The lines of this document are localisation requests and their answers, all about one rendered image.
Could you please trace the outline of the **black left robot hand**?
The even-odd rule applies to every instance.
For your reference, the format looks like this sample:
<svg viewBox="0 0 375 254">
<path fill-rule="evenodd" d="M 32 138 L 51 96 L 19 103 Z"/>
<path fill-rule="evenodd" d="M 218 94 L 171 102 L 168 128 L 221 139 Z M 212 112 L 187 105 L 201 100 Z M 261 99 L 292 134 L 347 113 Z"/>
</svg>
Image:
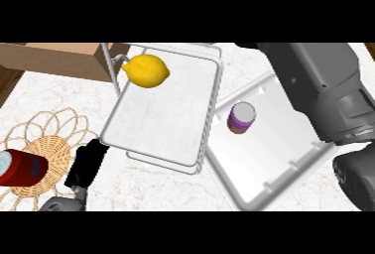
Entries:
<svg viewBox="0 0 375 254">
<path fill-rule="evenodd" d="M 91 185 L 106 151 L 108 146 L 99 139 L 91 139 L 77 148 L 77 157 L 65 180 L 68 188 L 87 188 Z"/>
</svg>

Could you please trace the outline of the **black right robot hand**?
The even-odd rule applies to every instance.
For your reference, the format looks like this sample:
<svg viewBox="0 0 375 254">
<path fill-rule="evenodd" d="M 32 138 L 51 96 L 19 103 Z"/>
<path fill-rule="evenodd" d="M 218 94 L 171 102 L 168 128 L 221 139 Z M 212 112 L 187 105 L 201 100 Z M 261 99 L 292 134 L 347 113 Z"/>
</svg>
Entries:
<svg viewBox="0 0 375 254">
<path fill-rule="evenodd" d="M 375 155 L 364 150 L 342 154 L 332 162 L 341 190 L 362 211 L 375 211 Z"/>
</svg>

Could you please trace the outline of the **white plastic tray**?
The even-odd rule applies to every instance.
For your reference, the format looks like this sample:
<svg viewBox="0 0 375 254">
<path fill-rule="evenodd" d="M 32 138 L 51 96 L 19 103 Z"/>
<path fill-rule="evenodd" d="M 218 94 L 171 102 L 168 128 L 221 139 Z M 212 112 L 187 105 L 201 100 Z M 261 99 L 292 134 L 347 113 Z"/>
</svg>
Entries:
<svg viewBox="0 0 375 254">
<path fill-rule="evenodd" d="M 257 112 L 242 134 L 227 127 L 239 102 L 249 103 Z M 294 111 L 271 72 L 217 103 L 205 166 L 235 210 L 274 209 L 336 150 L 319 140 L 305 116 Z"/>
</svg>

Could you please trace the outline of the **yellow lemon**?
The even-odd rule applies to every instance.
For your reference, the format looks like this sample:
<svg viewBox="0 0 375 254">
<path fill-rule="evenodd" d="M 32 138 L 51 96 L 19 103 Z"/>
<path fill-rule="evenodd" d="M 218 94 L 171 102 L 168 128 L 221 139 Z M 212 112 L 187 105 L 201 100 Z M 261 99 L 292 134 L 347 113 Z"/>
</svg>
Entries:
<svg viewBox="0 0 375 254">
<path fill-rule="evenodd" d="M 143 88 L 158 86 L 170 76 L 168 67 L 155 55 L 137 55 L 121 66 L 133 84 Z"/>
</svg>

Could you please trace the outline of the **wicker placemat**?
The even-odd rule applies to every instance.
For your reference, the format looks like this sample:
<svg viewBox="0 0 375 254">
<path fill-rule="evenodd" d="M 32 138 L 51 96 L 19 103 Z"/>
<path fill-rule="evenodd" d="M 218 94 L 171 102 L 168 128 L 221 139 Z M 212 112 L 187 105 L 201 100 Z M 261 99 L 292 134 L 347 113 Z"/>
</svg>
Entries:
<svg viewBox="0 0 375 254">
<path fill-rule="evenodd" d="M 59 111 L 40 111 L 0 132 L 0 150 L 15 149 L 44 157 L 47 173 L 31 187 L 0 187 L 0 211 L 37 211 L 50 197 L 74 197 L 63 187 L 63 180 L 77 156 L 77 148 L 85 145 L 97 133 L 90 120 L 71 107 Z"/>
</svg>

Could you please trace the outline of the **red can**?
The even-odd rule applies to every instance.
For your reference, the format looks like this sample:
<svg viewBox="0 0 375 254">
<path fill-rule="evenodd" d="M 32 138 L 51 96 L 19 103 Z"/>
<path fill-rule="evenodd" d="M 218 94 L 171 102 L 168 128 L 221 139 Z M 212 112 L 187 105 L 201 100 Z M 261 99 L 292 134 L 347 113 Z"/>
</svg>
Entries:
<svg viewBox="0 0 375 254">
<path fill-rule="evenodd" d="M 44 157 L 13 149 L 0 151 L 0 186 L 31 187 L 41 181 L 47 169 Z"/>
</svg>

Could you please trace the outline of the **purple can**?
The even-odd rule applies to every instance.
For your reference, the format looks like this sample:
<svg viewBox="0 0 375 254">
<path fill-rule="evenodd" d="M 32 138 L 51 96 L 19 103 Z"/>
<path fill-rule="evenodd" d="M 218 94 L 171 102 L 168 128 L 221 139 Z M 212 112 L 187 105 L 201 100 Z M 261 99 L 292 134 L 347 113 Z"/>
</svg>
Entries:
<svg viewBox="0 0 375 254">
<path fill-rule="evenodd" d="M 248 102 L 237 102 L 229 113 L 227 127 L 235 134 L 243 134 L 255 122 L 257 111 Z"/>
</svg>

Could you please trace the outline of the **brown wooden box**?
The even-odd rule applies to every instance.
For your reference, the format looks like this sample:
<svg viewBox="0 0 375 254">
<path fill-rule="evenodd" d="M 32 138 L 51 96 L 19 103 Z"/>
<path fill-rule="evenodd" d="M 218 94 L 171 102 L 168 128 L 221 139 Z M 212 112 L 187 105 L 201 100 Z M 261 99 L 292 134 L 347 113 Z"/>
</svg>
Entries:
<svg viewBox="0 0 375 254">
<path fill-rule="evenodd" d="M 100 43 L 0 43 L 0 82 L 20 70 L 111 81 Z"/>
</svg>

